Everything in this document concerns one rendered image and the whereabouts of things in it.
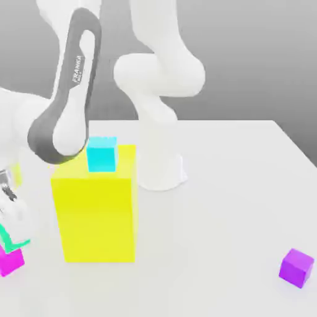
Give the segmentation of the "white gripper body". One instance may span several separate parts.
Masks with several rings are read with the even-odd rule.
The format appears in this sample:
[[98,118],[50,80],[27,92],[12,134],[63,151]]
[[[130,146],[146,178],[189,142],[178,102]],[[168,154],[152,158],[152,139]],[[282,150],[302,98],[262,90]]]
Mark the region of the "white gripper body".
[[33,224],[26,203],[17,198],[0,194],[0,224],[9,234],[14,244],[24,243],[31,239]]

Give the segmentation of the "small green cube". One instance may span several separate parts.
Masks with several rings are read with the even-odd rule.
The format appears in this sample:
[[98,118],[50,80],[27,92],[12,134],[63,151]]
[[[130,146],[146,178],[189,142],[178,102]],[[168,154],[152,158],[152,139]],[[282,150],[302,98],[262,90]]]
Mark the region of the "small green cube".
[[0,240],[2,241],[1,246],[4,248],[4,251],[6,252],[6,254],[9,254],[30,243],[30,239],[25,240],[23,242],[14,243],[12,241],[11,236],[9,235],[9,233],[6,231],[6,229],[4,228],[2,224],[0,224]]

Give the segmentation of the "small magenta cube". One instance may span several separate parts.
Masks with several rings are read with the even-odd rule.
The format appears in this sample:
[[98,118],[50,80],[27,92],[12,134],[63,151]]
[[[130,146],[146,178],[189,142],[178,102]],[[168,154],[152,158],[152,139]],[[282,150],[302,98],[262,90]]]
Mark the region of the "small magenta cube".
[[6,253],[0,245],[0,275],[5,277],[25,264],[22,250],[19,248]]

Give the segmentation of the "small cyan cube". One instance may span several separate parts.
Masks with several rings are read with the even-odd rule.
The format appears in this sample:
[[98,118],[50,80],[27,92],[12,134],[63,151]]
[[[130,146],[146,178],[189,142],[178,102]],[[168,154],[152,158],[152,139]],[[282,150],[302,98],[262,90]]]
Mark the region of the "small cyan cube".
[[89,137],[86,147],[89,172],[115,172],[118,165],[116,137]]

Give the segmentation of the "small purple cube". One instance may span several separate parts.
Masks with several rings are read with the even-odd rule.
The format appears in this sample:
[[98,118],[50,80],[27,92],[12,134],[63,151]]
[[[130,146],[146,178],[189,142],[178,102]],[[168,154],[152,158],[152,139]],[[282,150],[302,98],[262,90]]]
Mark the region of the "small purple cube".
[[302,289],[311,275],[315,259],[292,248],[283,258],[279,277]]

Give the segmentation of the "large yellow box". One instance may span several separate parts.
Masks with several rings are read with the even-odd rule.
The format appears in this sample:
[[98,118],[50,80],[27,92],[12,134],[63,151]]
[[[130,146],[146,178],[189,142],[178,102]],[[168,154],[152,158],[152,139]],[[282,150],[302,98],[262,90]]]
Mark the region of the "large yellow box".
[[51,189],[67,263],[133,263],[138,194],[136,146],[118,147],[115,172],[91,173],[87,157],[56,167]]

